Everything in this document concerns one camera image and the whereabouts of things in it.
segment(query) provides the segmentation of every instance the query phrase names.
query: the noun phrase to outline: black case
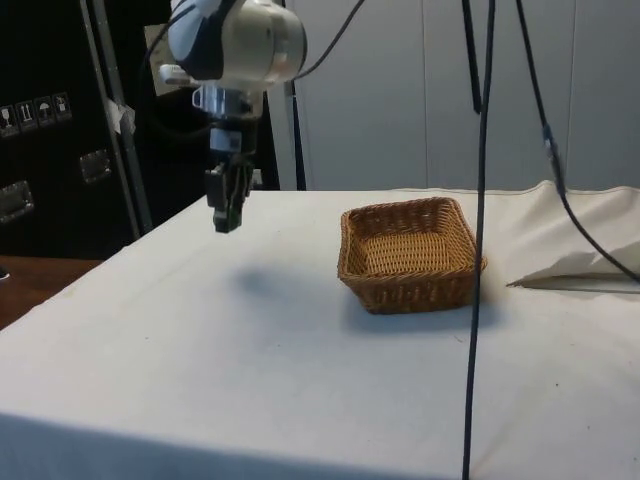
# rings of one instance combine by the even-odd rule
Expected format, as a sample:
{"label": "black case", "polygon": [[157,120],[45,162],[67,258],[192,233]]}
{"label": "black case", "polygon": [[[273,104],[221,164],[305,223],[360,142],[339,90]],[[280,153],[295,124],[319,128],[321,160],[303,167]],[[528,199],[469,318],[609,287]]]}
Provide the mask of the black case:
{"label": "black case", "polygon": [[[60,94],[68,101],[59,121],[43,113],[37,128],[0,137],[0,190],[26,181],[35,207],[0,223],[0,254],[106,258],[116,253],[133,240],[137,227],[116,163],[80,3],[3,0],[0,35],[0,123],[6,126],[2,107],[15,110],[20,102],[49,97],[56,108]],[[32,109],[40,111],[33,104]],[[99,151],[103,160],[110,159],[111,173],[87,183],[80,158]],[[102,171],[89,173],[99,178]]]}

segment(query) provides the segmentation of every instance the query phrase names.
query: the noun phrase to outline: table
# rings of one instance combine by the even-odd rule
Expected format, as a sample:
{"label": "table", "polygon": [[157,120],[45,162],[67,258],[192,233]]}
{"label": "table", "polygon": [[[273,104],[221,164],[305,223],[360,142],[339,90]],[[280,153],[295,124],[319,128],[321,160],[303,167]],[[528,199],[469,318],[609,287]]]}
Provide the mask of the table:
{"label": "table", "polygon": [[[638,296],[504,286],[543,193],[487,199],[473,477],[640,478]],[[0,333],[0,478],[460,478],[469,309],[336,278],[342,212],[433,195],[473,226],[472,192],[255,192],[232,235],[203,200],[123,250]]]}
{"label": "table", "polygon": [[11,275],[8,279],[0,281],[0,330],[59,293],[100,263],[96,260],[0,255],[0,266]]}

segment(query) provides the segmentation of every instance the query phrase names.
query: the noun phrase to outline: sticker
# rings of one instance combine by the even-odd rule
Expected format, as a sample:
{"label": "sticker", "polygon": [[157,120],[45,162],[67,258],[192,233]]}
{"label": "sticker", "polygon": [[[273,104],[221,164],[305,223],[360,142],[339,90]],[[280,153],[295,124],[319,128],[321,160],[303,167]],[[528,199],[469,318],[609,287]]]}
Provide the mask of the sticker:
{"label": "sticker", "polygon": [[53,102],[51,97],[36,98],[35,102],[36,116],[41,127],[48,127],[56,123],[56,116],[53,111]]}
{"label": "sticker", "polygon": [[31,103],[31,101],[16,103],[16,113],[18,115],[20,129],[23,132],[28,132],[38,128],[36,111],[33,108],[33,103]]}
{"label": "sticker", "polygon": [[56,93],[53,96],[53,110],[56,114],[56,119],[59,122],[71,120],[73,115],[71,114],[69,96],[66,93]]}
{"label": "sticker", "polygon": [[16,111],[13,105],[0,107],[0,138],[13,137],[20,134]]}

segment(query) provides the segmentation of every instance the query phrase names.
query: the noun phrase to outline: metal frame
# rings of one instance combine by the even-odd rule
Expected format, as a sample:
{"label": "metal frame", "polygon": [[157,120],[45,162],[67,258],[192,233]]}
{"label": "metal frame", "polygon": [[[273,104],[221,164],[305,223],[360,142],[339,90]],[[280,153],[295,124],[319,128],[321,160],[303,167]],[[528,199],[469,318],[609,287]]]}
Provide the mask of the metal frame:
{"label": "metal frame", "polygon": [[[111,38],[111,31],[109,30],[109,20],[107,19],[107,11],[104,6],[104,1],[92,0],[91,3],[96,17],[98,37],[100,38],[102,54],[107,67],[107,79],[113,94],[113,101],[118,106],[125,106],[126,102],[122,90],[122,82],[120,81],[118,62],[113,49],[113,40]],[[153,230],[151,210],[149,209],[149,201],[147,199],[144,180],[140,170],[140,161],[138,160],[138,153],[136,152],[135,141],[133,139],[134,128],[132,125],[132,119],[129,115],[124,115],[122,117],[120,129],[122,131],[121,135],[124,143],[127,165],[129,167],[129,174],[131,176],[131,186],[133,188],[133,194],[138,207],[138,212],[140,213],[140,220],[142,222],[142,232],[143,234],[149,233]]]}
{"label": "metal frame", "polygon": [[[283,0],[273,1],[280,6],[286,6]],[[276,85],[267,91],[267,96],[280,190],[297,190],[294,106],[291,84]]]}
{"label": "metal frame", "polygon": [[[89,9],[87,7],[86,0],[80,0],[80,10],[82,11],[82,20],[84,21],[84,28],[87,33],[87,41],[89,42],[89,50],[91,52],[91,59],[93,60],[94,71],[96,74],[96,81],[98,83],[98,89],[100,91],[100,97],[102,100],[102,106],[105,116],[109,116],[109,104],[107,97],[107,89],[104,83],[104,77],[102,76],[102,68],[100,67],[100,57],[98,55],[98,48],[96,46],[95,37],[93,35],[93,27],[91,26],[91,18],[89,16]],[[109,139],[111,140],[111,147],[113,148],[113,155],[115,157],[116,165],[118,165],[118,173],[120,175],[120,183],[122,184],[122,193],[127,205],[127,212],[129,213],[129,222],[133,231],[133,236],[137,240],[140,238],[140,226],[136,216],[136,211],[133,206],[133,199],[129,190],[129,182],[127,179],[127,171],[125,170],[122,153],[120,152],[120,146],[116,134],[112,128],[109,128]]]}

